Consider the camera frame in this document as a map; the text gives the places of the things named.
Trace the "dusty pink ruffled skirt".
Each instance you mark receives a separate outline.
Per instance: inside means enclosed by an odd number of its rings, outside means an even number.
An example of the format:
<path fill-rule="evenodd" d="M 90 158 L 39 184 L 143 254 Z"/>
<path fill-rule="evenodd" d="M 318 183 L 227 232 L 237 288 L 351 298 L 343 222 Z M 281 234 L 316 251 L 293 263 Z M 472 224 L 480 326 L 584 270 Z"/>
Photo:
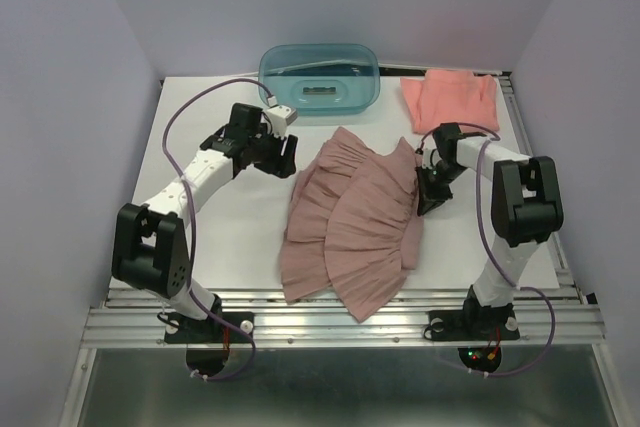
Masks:
<path fill-rule="evenodd" d="M 420 257 L 420 164 L 404 138 L 382 155 L 334 132 L 294 184 L 279 254 L 287 303 L 332 289 L 363 322 L 399 293 Z"/>

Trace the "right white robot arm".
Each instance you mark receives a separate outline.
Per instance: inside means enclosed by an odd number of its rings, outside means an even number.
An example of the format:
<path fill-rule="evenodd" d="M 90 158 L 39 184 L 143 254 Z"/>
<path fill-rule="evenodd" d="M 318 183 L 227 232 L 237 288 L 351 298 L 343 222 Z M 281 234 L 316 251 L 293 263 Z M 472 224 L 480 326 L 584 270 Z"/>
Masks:
<path fill-rule="evenodd" d="M 416 169 L 417 214 L 424 216 L 453 198 L 450 184 L 463 172 L 475 172 L 475 209 L 480 240 L 487 254 L 482 273 L 469 288 L 460 313 L 463 331 L 482 337 L 506 322 L 517 292 L 548 302 L 541 289 L 525 286 L 521 276 L 531 257 L 564 222 L 555 162 L 531 157 L 498 144 L 499 135 L 472 124 L 445 123 L 429 133 L 438 161 Z"/>

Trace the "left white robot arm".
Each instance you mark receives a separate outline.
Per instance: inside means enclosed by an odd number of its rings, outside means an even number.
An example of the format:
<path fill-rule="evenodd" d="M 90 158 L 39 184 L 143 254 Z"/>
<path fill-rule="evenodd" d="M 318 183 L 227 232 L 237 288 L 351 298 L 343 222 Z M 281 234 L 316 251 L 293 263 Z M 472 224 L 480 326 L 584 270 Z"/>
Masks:
<path fill-rule="evenodd" d="M 164 300 L 188 318 L 199 340 L 215 339 L 222 329 L 221 302 L 193 278 L 197 212 L 243 170 L 258 170 L 285 179 L 296 171 L 298 139 L 288 133 L 297 119 L 292 107 L 262 109 L 242 103 L 229 120 L 199 146 L 176 178 L 140 205 L 127 203 L 116 217 L 111 275 Z"/>

